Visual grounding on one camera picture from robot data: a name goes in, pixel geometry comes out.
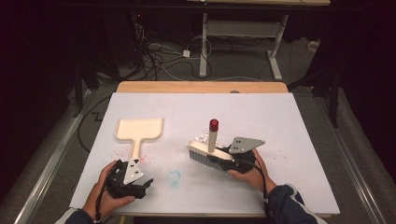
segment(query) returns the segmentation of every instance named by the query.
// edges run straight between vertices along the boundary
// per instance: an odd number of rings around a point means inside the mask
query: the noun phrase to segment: white paper
[[[190,159],[186,146],[219,121],[218,141],[235,136],[263,139],[258,147],[278,185],[291,183],[316,214],[339,214],[332,190],[291,93],[114,93],[78,182],[71,207],[85,203],[100,171],[128,161],[132,142],[115,137],[119,119],[163,118],[160,138],[140,149],[142,180],[154,178],[147,195],[118,214],[262,216],[262,195],[226,173]]]

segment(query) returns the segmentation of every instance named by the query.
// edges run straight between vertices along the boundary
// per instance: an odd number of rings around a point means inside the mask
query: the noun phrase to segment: wrist
[[[87,207],[85,207],[85,206],[83,206],[83,207],[81,208],[81,210],[82,210],[83,212],[85,212],[85,213],[87,214],[87,216],[89,216],[89,217],[92,219],[92,221],[95,220],[95,212],[94,212],[93,210],[91,210],[91,209],[89,209],[89,208],[87,208]]]
[[[276,183],[270,178],[265,178],[265,189],[267,190],[267,195],[276,187]]]

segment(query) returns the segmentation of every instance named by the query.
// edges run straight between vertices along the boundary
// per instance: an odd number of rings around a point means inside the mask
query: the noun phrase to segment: human hand
[[[101,174],[99,175],[98,182],[93,185],[93,188],[88,196],[87,202],[85,202],[82,210],[84,210],[92,220],[95,220],[95,205],[96,199],[98,198],[101,188],[105,183],[106,177],[111,169],[116,165],[117,161],[111,162],[108,166],[106,166]],[[123,207],[128,203],[132,203],[134,201],[134,196],[126,196],[123,198],[114,199],[107,190],[102,195],[102,201],[100,204],[100,214],[102,217],[106,217],[110,215],[117,208]]]
[[[274,181],[270,178],[270,176],[268,175],[268,171],[267,168],[265,166],[264,161],[262,160],[262,157],[260,156],[259,152],[257,151],[256,148],[254,148],[253,150],[254,156],[256,157],[256,161],[255,164],[258,167],[262,168],[262,173],[264,174],[264,178],[265,178],[265,184],[266,184],[266,190],[267,190],[267,194],[270,193],[270,191],[276,187],[276,183],[274,183]],[[235,170],[229,170],[228,174],[233,176],[235,179],[239,179],[239,180],[243,180],[245,182],[247,182],[251,187],[253,187],[254,189],[258,189],[261,192],[264,191],[264,184],[262,182],[262,175],[260,174],[260,172],[253,168],[252,170],[250,170],[249,172],[245,173],[245,174],[241,174]]]

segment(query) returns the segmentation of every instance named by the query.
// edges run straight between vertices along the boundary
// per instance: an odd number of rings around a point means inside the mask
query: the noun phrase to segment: jacket sleeve
[[[293,185],[273,188],[268,195],[268,203],[276,224],[326,223],[305,207],[303,198]]]
[[[91,217],[82,209],[69,208],[55,224],[92,224]]]

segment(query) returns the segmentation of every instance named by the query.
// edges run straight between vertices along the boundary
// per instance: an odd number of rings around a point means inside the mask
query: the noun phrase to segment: red cap
[[[212,132],[212,133],[214,133],[214,132],[217,132],[218,129],[219,129],[219,121],[216,120],[216,119],[210,120],[210,123],[209,123],[209,131]]]

